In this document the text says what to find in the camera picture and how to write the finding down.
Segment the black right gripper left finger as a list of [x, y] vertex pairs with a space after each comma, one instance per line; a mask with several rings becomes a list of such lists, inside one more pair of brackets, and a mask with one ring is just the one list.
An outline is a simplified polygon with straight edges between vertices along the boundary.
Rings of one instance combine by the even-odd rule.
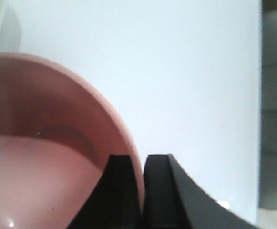
[[110, 155], [105, 170], [70, 229], [137, 229], [140, 206], [128, 155]]

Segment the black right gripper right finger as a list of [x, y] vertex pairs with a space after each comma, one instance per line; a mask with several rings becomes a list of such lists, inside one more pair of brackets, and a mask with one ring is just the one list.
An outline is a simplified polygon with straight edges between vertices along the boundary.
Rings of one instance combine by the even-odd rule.
[[255, 228], [207, 195], [172, 154], [148, 156], [144, 185], [144, 229]]

